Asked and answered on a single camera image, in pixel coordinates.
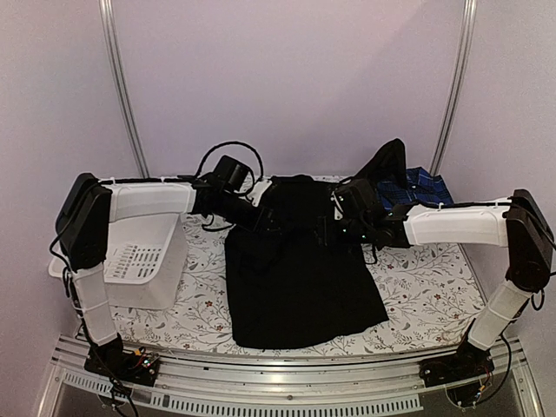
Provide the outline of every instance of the white laundry basket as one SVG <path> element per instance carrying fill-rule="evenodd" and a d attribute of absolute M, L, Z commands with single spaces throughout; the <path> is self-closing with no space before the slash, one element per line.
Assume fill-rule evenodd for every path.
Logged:
<path fill-rule="evenodd" d="M 111 223 L 104 262 L 109 304 L 172 307 L 187 254 L 179 215 L 148 215 Z M 53 258 L 49 274 L 60 278 L 62 270 L 62 261 Z"/>

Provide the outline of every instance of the floral pattern surface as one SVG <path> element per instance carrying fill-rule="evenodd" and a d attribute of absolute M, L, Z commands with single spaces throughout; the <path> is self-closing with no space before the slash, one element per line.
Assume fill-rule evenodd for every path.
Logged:
<path fill-rule="evenodd" d="M 189 255 L 175 305 L 166 310 L 112 308 L 124 340 L 168 349 L 280 357 L 400 353 L 457 344 L 484 307 L 458 245 L 385 248 L 378 253 L 378 264 L 368 267 L 389 321 L 304 349 L 239 347 L 232 338 L 226 297 L 224 239 L 228 232 L 203 231 L 205 221 L 200 216 L 183 220 Z M 217 219 L 212 227 L 222 224 Z M 371 262 L 371 250 L 365 246 Z"/>

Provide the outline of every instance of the blue plaid shirt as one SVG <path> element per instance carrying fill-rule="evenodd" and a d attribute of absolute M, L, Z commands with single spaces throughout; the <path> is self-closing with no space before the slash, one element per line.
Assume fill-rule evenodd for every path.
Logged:
<path fill-rule="evenodd" d="M 453 204 L 452 197 L 440 175 L 431 176 L 423 168 L 406 171 L 407 189 L 399 187 L 394 180 L 387 179 L 377 184 L 377 193 L 386 210 L 396 204 L 420 200 L 422 202 L 443 202 Z"/>

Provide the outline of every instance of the black t-shirt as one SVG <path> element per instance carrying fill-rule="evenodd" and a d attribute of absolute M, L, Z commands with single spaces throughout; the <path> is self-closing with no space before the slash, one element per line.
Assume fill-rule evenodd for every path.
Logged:
<path fill-rule="evenodd" d="M 261 205 L 280 231 L 233 228 L 226 280 L 234 340 L 260 349 L 305 348 L 388 320 L 361 245 L 319 245 L 319 218 L 331 219 L 332 184 L 275 177 Z"/>

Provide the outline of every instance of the white wall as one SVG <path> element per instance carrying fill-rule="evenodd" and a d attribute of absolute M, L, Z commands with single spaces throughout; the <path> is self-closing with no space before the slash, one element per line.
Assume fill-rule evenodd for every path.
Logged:
<path fill-rule="evenodd" d="M 459 201 L 529 189 L 556 229 L 556 7 L 551 0 L 480 2 L 460 106 L 440 170 Z M 503 249 L 469 249 L 488 293 L 504 278 Z M 547 415 L 556 415 L 556 283 L 520 339 Z"/>
<path fill-rule="evenodd" d="M 0 415 L 31 415 L 74 313 L 47 276 L 54 220 L 81 171 L 137 175 L 97 2 L 0 5 Z"/>
<path fill-rule="evenodd" d="M 153 174 L 192 173 L 226 140 L 255 145 L 271 174 L 354 173 L 395 137 L 429 164 L 463 1 L 114 3 Z"/>

